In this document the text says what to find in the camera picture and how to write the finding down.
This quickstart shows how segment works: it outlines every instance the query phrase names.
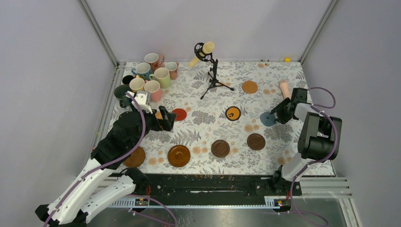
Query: floral tablecloth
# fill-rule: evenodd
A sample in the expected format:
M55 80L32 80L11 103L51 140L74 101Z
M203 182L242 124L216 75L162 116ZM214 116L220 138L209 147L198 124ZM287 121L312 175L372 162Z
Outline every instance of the floral tablecloth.
M125 63L124 76L131 75L131 69L138 62ZM283 100L278 83L287 79L290 90L305 87L306 81L302 67L298 62L219 62L218 79L235 88L211 89L203 100L200 97L209 86L208 69L211 64L200 62L189 68L188 62L179 65L178 78L171 87L163 89L163 98L159 103L150 103L151 107L164 105L168 111L176 108L186 110L187 117L175 122L174 129L151 131L141 143L146 159L139 169L144 173L164 174L272 174L277 168L291 160L297 152L297 140L302 129L301 121L291 120L287 124L264 126L259 117L270 111ZM245 93L242 83L254 81L258 91ZM241 110L237 121L225 117L230 106ZM114 105L109 130L118 116L129 110ZM266 146L259 151L250 149L246 139L252 133L262 135ZM225 140L230 145L226 157L214 156L210 147L216 140ZM174 145L185 145L191 151L191 159L184 167L174 167L167 160L167 153ZM117 172L125 168L122 164ZM308 171L307 175L334 175L330 162L319 164Z

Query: blue plate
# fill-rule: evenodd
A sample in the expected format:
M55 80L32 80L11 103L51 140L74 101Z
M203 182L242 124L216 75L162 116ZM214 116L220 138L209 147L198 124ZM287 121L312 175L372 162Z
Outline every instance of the blue plate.
M270 127L276 123L276 116L274 115L274 113L270 114L270 111L264 112L261 114L260 120L264 126Z

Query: black mug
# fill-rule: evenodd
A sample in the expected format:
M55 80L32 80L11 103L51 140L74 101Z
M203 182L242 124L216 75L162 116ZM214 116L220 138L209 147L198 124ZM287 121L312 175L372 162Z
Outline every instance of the black mug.
M122 83L125 85L130 85L131 80L133 80L134 77L132 75L128 75L122 78Z
M120 102L120 107L125 108L130 105L131 99L125 96L125 93L127 91L131 91L130 86L128 85L120 85L116 87L114 90L114 96L117 98L117 100Z

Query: pink mug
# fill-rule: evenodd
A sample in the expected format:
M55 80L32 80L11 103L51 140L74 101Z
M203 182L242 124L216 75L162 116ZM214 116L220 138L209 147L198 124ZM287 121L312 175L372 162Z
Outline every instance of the pink mug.
M150 93L150 100L157 103L162 99L162 89L160 88L159 82L156 80L147 81L145 84L145 91Z
M177 78L178 62L169 62L166 64L165 68L170 72L170 79Z
M164 67L164 56L159 56L157 53L148 53L145 56L145 61L150 65L152 72L155 72L155 70L157 70L158 68Z

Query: microphone stand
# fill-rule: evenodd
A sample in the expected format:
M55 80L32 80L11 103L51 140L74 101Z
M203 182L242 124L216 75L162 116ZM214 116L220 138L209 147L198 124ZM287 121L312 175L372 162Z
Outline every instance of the microphone stand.
M200 98L201 100L204 98L205 94L212 88L214 87L227 87L230 90L234 91L234 88L229 87L225 84L222 84L218 81L217 79L217 64L218 64L218 60L214 60L213 59L213 55L212 53L204 53L202 48L203 48L204 43L197 43L195 45L195 55L196 57L204 62L208 62L210 61L213 64L213 68L210 68L210 72L213 72L213 76L210 74L210 72L208 72L208 75L210 76L209 82L210 82L210 86L208 87L208 89L206 89L205 93L202 95L202 97Z

